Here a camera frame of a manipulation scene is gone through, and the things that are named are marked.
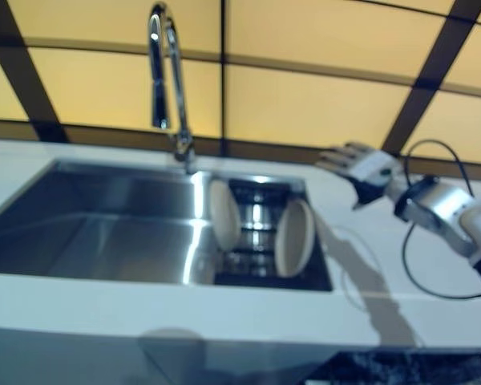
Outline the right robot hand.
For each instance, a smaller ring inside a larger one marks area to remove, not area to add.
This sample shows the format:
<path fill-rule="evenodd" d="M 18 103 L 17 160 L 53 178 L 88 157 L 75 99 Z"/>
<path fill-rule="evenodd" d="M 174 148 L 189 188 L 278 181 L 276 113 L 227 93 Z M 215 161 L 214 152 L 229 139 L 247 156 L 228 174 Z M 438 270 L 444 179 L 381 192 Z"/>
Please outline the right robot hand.
<path fill-rule="evenodd" d="M 314 165 L 351 183 L 357 195 L 352 210 L 383 197 L 392 180 L 403 171 L 394 156 L 358 142 L 325 148 Z"/>

